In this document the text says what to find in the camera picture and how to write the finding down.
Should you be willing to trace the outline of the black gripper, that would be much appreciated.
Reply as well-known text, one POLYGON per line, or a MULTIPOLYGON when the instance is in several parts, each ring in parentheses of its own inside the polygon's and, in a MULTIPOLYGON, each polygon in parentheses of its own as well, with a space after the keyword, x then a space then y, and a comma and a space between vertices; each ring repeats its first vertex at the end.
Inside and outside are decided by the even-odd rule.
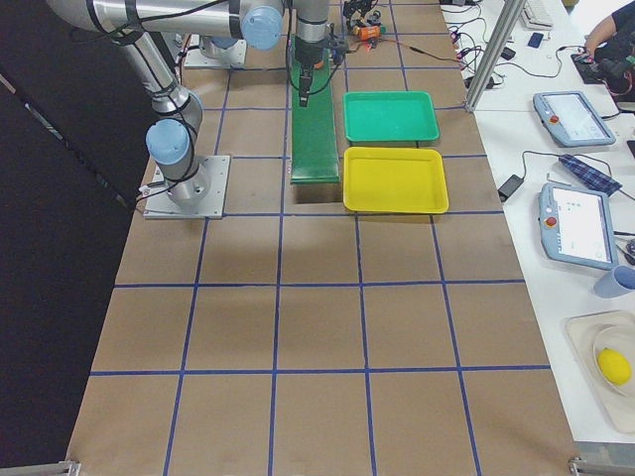
POLYGON ((307 107, 313 83, 313 70, 323 56, 327 44, 326 19, 296 21, 295 59, 300 66, 299 104, 307 107))

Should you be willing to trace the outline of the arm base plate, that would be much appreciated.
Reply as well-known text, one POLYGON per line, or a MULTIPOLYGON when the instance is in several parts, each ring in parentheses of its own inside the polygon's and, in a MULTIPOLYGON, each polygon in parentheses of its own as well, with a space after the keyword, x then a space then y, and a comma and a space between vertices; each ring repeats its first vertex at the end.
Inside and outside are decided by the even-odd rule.
POLYGON ((185 68, 196 69, 239 69, 246 60, 247 44, 237 40, 222 48, 211 37, 193 35, 184 59, 185 68))
POLYGON ((229 156, 196 156, 197 174, 167 191, 159 166, 153 181, 143 186, 143 216, 147 219, 221 219, 228 183, 229 156))

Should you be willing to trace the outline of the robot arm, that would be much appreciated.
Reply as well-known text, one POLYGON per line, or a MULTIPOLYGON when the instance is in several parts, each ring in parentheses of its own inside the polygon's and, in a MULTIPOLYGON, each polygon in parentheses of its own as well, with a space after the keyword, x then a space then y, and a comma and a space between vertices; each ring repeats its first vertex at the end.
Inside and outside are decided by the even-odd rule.
POLYGON ((229 48, 239 41, 257 50, 269 50, 280 39, 283 20, 296 23, 294 55, 300 66, 297 90, 306 107, 311 96, 316 65, 329 49, 326 1, 51 1, 51 10, 68 24, 97 33, 121 48, 151 97, 153 110, 184 137, 180 156, 168 166, 153 156, 167 182, 167 191, 192 184, 199 166, 193 146, 202 108, 176 78, 152 36, 155 33, 197 34, 221 41, 229 48))
POLYGON ((364 21, 366 15, 378 5, 374 0, 346 0, 343 3, 342 15, 347 24, 353 21, 364 21))

